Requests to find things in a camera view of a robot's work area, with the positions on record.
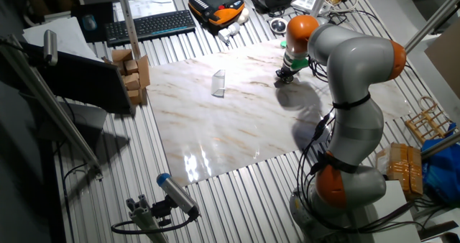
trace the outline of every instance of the white paper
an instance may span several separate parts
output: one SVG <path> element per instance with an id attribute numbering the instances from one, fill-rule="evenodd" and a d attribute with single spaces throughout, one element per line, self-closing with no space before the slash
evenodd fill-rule
<path id="1" fill-rule="evenodd" d="M 175 11 L 173 0 L 131 0 L 129 1 L 129 7 L 131 8 L 133 19 Z M 124 21 L 123 11 L 119 2 L 114 3 L 114 9 L 118 21 Z"/>
<path id="2" fill-rule="evenodd" d="M 57 19 L 47 24 L 24 29 L 24 38 L 29 44 L 43 46 L 43 36 L 46 30 L 51 30 L 57 35 L 57 51 L 66 52 L 91 60 L 102 61 L 86 44 L 76 17 Z"/>

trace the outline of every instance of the keyboard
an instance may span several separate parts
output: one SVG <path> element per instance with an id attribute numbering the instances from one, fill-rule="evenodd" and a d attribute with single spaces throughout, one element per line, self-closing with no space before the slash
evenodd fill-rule
<path id="1" fill-rule="evenodd" d="M 137 39 L 142 41 L 192 32 L 195 22 L 188 10 L 182 10 L 134 19 L 134 26 Z M 105 28 L 108 46 L 130 43 L 125 21 L 106 24 Z"/>

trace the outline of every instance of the aluminum profile table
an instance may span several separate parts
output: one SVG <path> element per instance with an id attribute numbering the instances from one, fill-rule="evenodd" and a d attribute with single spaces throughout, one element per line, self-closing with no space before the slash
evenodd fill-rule
<path id="1" fill-rule="evenodd" d="M 345 6 L 350 7 L 351 1 L 346 2 Z M 174 3 L 177 10 L 188 9 L 188 0 L 174 0 Z M 356 8 L 377 15 L 367 0 L 359 0 Z M 230 39 L 228 47 L 201 29 L 195 21 L 195 32 L 141 42 L 141 54 L 149 56 L 150 65 L 160 65 L 282 37 L 270 31 L 269 16 L 259 15 L 252 9 L 249 12 L 249 21 L 241 27 L 239 34 Z M 283 18 L 289 21 L 295 15 L 290 9 L 286 10 Z M 389 38 L 384 27 L 366 15 L 349 14 L 349 21 L 358 32 Z M 108 48 L 105 42 L 91 43 L 89 46 L 98 57 L 111 58 L 113 48 Z M 417 72 L 409 68 L 390 82 L 396 82 L 412 114 L 385 123 L 382 141 L 374 153 L 391 142 L 421 147 L 405 127 L 404 121 L 421 111 L 418 105 L 421 96 L 433 96 Z M 96 147 L 103 179 L 96 180 L 87 168 L 80 168 L 68 176 L 66 187 L 70 217 L 66 211 L 63 185 L 61 179 L 58 179 L 67 242 L 149 242 L 144 235 L 114 234 L 110 227 L 129 220 L 126 199 L 145 194 L 148 201 L 154 203 L 165 197 L 156 184 L 156 177 L 170 170 L 154 114 L 149 106 L 138 106 L 133 118 L 109 114 L 103 127 Z M 316 145 L 314 148 L 319 150 L 324 147 Z M 310 153 L 310 157 L 314 158 L 313 152 Z M 60 154 L 61 157 L 55 156 L 59 178 L 83 163 L 83 158 L 67 145 L 63 146 Z M 200 206 L 202 217 L 182 229 L 166 233 L 169 241 L 308 241 L 293 221 L 288 205 L 290 193 L 296 185 L 299 157 L 299 151 L 289 152 L 185 187 Z M 374 166 L 375 159 L 368 157 L 362 164 Z M 173 210 L 174 224 L 180 224 L 186 218 L 180 210 Z"/>

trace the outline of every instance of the marble surface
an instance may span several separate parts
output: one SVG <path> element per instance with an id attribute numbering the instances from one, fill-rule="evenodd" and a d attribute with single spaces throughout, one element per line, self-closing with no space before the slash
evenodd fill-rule
<path id="1" fill-rule="evenodd" d="M 273 40 L 151 68 L 149 104 L 171 175 L 180 185 L 306 146 L 332 100 L 327 83 L 307 68 L 294 83 L 276 82 L 283 53 L 280 41 Z M 211 95 L 218 70 L 226 71 L 223 98 Z M 369 91 L 385 121 L 410 113 L 395 82 Z"/>

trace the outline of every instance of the orange device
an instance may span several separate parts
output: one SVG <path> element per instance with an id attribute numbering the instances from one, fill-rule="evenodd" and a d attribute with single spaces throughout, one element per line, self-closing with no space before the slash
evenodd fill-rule
<path id="1" fill-rule="evenodd" d="M 199 22 L 227 27 L 235 22 L 244 9 L 243 0 L 188 0 L 188 6 Z"/>

